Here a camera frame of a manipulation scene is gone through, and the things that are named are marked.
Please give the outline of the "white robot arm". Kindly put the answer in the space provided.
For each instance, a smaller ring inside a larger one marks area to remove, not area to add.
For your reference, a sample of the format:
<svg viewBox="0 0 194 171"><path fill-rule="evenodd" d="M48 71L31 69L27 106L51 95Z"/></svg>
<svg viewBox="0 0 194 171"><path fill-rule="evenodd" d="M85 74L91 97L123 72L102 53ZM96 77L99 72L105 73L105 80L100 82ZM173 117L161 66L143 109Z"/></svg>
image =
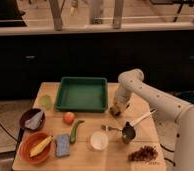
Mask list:
<svg viewBox="0 0 194 171"><path fill-rule="evenodd" d="M122 72L118 76L119 86L114 95L113 115L125 111L132 93L143 98L179 125L173 171L194 171L194 104L149 86L143 80L144 74L140 69Z"/></svg>

